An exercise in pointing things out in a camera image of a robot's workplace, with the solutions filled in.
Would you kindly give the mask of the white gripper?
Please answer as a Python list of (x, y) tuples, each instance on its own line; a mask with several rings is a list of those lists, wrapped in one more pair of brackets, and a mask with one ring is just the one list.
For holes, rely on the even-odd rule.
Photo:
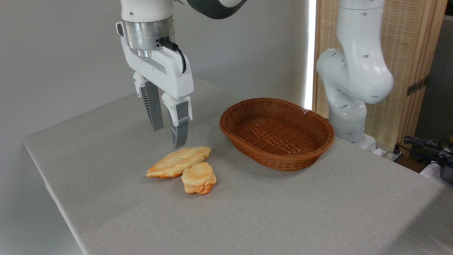
[(134, 73), (137, 96), (141, 97), (149, 121), (154, 131), (164, 127), (158, 87), (164, 92), (162, 100), (168, 111), (174, 149), (186, 144), (188, 124), (193, 119), (191, 98), (194, 92), (194, 79), (188, 58), (183, 73), (182, 58), (177, 51), (163, 47), (151, 52), (151, 58), (141, 58), (134, 54), (126, 39), (120, 42), (129, 66)]

